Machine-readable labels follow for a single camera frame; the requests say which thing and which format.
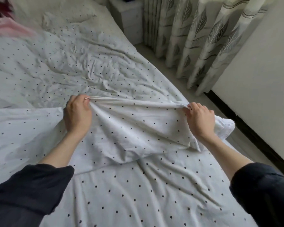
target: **black shirt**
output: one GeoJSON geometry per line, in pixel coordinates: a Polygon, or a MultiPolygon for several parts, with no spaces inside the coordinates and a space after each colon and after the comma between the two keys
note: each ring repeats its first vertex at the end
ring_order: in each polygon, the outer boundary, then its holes
{"type": "MultiPolygon", "coordinates": [[[[51,214],[74,174],[71,166],[28,165],[0,184],[0,227],[38,227],[51,214]]],[[[284,226],[284,176],[271,166],[239,169],[230,190],[259,227],[284,226]]]]}

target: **person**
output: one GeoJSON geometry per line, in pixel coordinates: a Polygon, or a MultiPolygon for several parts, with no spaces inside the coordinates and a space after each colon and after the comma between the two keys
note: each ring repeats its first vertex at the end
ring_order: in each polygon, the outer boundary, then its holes
{"type": "MultiPolygon", "coordinates": [[[[0,184],[0,227],[39,226],[61,201],[74,169],[68,162],[87,134],[92,113],[87,95],[71,96],[64,110],[67,134],[36,165],[27,165],[0,184]]],[[[229,178],[237,202],[262,226],[284,226],[284,176],[254,163],[214,133],[214,112],[199,103],[183,109],[193,135],[216,158],[229,178]]]]}

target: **polka dot blanket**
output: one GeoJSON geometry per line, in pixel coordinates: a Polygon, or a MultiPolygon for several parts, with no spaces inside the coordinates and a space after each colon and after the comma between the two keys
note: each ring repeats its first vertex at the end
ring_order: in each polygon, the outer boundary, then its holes
{"type": "MultiPolygon", "coordinates": [[[[219,164],[190,133],[187,100],[136,49],[85,22],[0,37],[0,183],[64,135],[70,95],[92,96],[93,125],[46,226],[256,226],[219,164]]],[[[216,117],[215,132],[234,128],[216,117]]]]}

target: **white wall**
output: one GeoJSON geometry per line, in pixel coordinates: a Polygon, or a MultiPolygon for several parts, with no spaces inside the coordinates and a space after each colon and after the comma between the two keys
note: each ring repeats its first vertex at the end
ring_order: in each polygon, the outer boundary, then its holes
{"type": "Polygon", "coordinates": [[[278,0],[212,89],[284,159],[284,0],[278,0]]]}

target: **black baseboard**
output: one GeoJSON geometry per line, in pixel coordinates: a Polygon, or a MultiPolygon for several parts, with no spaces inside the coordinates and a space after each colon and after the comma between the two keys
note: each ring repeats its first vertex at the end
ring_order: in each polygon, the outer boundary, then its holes
{"type": "Polygon", "coordinates": [[[284,174],[284,160],[257,133],[254,132],[226,103],[212,90],[205,95],[227,116],[236,127],[284,174]]]}

